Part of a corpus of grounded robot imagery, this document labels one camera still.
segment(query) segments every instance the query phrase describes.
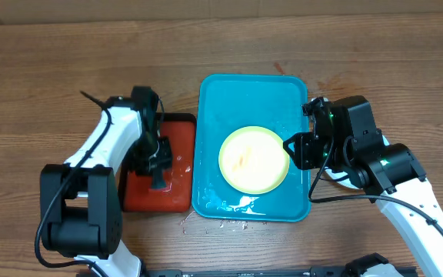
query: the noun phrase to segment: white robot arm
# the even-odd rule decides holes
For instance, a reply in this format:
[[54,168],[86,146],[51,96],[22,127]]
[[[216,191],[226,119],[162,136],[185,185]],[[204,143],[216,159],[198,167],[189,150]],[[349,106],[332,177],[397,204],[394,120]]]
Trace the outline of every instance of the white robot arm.
[[[315,98],[302,108],[314,129],[295,134],[283,148],[299,169],[320,168],[309,191],[310,201],[375,202],[406,241],[426,276],[443,276],[443,212],[425,170],[411,150],[402,144],[385,143],[363,96],[336,102]],[[330,175],[344,172],[335,177],[347,175],[346,186],[363,189],[365,195],[313,199],[312,191],[325,169]]]
[[[141,261],[121,240],[122,214],[115,174],[124,159],[137,175],[153,175],[152,188],[165,184],[163,169],[172,166],[167,138],[159,138],[155,120],[161,100],[149,87],[134,87],[131,98],[111,97],[101,106],[102,117],[85,144],[63,165],[46,165],[41,173],[41,224],[35,255],[55,268],[86,264],[103,277],[139,277]],[[88,198],[88,208],[69,207],[64,199]],[[38,247],[75,258],[46,262]]]

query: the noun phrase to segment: red tray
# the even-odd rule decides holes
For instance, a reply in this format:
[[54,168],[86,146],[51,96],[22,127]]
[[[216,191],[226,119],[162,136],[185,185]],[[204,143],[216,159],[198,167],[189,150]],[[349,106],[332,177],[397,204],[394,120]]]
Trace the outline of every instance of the red tray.
[[172,148],[172,168],[163,174],[167,187],[150,189],[151,176],[123,170],[123,163],[118,193],[124,212],[185,212],[191,207],[196,117],[166,113],[160,134]]

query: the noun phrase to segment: blue tray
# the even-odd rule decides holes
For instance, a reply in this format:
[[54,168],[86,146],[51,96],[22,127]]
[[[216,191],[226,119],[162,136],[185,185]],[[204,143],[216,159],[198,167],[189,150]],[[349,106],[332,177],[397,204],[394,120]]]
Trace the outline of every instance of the blue tray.
[[218,154],[223,141],[245,126],[261,126],[289,139],[308,132],[301,104],[305,84],[292,76],[225,75],[201,84],[192,181],[192,205],[202,216],[217,219],[297,222],[310,212],[310,172],[290,161],[285,180],[262,195],[232,188],[223,178]]

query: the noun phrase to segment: wooden table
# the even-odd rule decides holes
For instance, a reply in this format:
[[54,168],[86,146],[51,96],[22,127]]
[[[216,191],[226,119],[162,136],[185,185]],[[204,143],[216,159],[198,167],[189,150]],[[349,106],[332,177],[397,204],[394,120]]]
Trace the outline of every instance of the wooden table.
[[[32,246],[40,170],[73,154],[99,118],[79,90],[107,99],[151,85],[167,112],[196,114],[199,85],[216,72],[295,75],[309,98],[364,95],[389,140],[420,159],[443,208],[443,14],[0,26],[0,276],[79,269],[46,269]],[[349,192],[322,183],[316,196]],[[367,201],[247,229],[195,212],[124,217],[126,245],[151,269],[296,269],[373,252],[416,265]]]

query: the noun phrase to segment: yellow plate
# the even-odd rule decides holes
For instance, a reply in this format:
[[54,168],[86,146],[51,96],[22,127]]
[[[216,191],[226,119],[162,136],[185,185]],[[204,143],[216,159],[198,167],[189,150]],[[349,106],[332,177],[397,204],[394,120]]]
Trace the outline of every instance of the yellow plate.
[[290,157],[283,140],[262,127],[244,127],[223,142],[218,164],[225,180],[240,192],[262,194],[285,179]]

